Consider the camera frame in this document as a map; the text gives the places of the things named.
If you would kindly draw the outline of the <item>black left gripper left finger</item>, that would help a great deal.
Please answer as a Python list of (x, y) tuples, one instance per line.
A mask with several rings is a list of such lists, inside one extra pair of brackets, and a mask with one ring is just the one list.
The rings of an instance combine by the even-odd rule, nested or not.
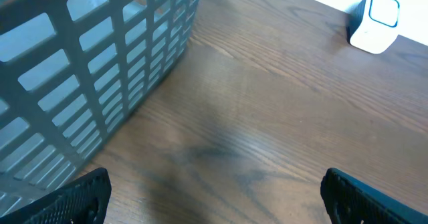
[(108, 171), (98, 168), (2, 217), (1, 224), (103, 224), (111, 192)]

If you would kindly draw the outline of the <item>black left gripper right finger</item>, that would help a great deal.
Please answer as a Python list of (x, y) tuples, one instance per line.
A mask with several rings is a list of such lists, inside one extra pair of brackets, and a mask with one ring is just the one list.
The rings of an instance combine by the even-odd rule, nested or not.
[(336, 168), (326, 171), (320, 194), (332, 223), (427, 224), (426, 214)]

